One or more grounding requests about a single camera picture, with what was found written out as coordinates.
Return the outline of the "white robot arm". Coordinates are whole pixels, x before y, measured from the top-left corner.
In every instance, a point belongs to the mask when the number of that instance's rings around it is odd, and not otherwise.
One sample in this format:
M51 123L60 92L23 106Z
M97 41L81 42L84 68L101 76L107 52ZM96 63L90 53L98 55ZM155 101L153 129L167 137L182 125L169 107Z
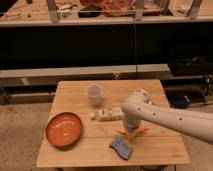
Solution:
M138 89L122 102L123 124L127 132L133 133L145 120L213 144L213 114L162 107L150 104L149 100L149 94Z

